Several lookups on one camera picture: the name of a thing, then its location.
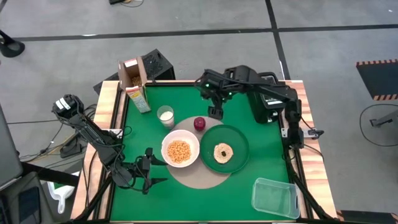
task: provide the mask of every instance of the glass of milk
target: glass of milk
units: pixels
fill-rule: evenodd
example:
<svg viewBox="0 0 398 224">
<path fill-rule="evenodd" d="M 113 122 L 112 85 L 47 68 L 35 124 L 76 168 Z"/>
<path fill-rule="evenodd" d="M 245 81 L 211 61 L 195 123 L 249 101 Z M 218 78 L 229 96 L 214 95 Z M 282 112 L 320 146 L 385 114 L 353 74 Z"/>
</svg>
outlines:
<svg viewBox="0 0 398 224">
<path fill-rule="evenodd" d="M 163 105 L 157 109 L 157 117 L 166 128 L 174 128 L 174 110 L 171 106 Z"/>
</svg>

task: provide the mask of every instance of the black box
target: black box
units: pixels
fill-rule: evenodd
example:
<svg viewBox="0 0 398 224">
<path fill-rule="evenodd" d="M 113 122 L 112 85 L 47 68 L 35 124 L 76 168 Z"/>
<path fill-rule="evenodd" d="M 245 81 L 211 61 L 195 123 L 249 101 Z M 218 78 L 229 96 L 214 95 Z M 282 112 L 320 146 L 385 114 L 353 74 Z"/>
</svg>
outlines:
<svg viewBox="0 0 398 224">
<path fill-rule="evenodd" d="M 173 65 L 155 49 L 142 56 L 148 80 L 175 80 Z"/>
</svg>

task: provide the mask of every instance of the clear plastic container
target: clear plastic container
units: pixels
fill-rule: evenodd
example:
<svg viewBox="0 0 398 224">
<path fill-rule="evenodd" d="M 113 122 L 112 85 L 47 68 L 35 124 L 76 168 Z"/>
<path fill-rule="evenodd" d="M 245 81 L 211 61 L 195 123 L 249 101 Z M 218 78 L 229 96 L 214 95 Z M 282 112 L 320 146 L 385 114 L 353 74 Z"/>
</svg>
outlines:
<svg viewBox="0 0 398 224">
<path fill-rule="evenodd" d="M 257 178 L 253 185 L 251 205 L 259 212 L 296 219 L 300 216 L 297 191 L 294 184 Z"/>
</svg>

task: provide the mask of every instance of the concrete floor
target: concrete floor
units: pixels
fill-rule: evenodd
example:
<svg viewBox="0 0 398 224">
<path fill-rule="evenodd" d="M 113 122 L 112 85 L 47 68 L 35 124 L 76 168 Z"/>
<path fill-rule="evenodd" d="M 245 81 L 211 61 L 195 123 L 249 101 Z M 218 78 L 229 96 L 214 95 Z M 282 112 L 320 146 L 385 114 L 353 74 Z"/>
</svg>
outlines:
<svg viewBox="0 0 398 224">
<path fill-rule="evenodd" d="M 271 3 L 278 27 L 383 25 L 398 20 L 394 0 Z M 257 27 L 271 28 L 263 0 L 146 0 L 134 9 L 110 6 L 106 0 L 8 0 L 0 13 L 0 28 L 14 37 Z M 291 79 L 304 80 L 315 124 L 326 132 L 320 144 L 339 210 L 398 213 L 398 147 L 377 147 L 362 137 L 359 114 L 375 102 L 355 68 L 357 61 L 398 58 L 397 37 L 398 29 L 280 33 Z M 178 79 L 196 78 L 204 68 L 223 71 L 241 64 L 283 77 L 271 32 L 25 44 L 19 57 L 0 56 L 0 102 L 9 122 L 54 119 L 52 103 L 66 93 L 78 95 L 85 105 L 96 103 L 92 86 L 113 74 L 118 60 L 155 48 L 174 65 Z M 391 110 L 372 108 L 364 121 Z M 59 126 L 18 124 L 10 129 L 24 155 L 46 147 Z M 381 144 L 398 142 L 391 135 L 398 131 L 394 126 L 375 130 L 364 122 L 364 131 Z M 55 143 L 70 133 L 63 128 Z M 36 164 L 57 160 L 50 156 Z"/>
</svg>

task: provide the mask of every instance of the cardboard box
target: cardboard box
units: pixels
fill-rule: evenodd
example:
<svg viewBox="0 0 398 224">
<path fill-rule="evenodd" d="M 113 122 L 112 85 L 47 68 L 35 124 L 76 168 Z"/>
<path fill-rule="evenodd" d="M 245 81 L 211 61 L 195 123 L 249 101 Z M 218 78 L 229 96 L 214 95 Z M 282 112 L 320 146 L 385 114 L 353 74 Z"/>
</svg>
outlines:
<svg viewBox="0 0 398 224">
<path fill-rule="evenodd" d="M 137 109 L 141 113 L 150 111 L 145 96 L 147 74 L 141 57 L 119 62 L 118 76 L 120 87 L 130 96 Z"/>
</svg>

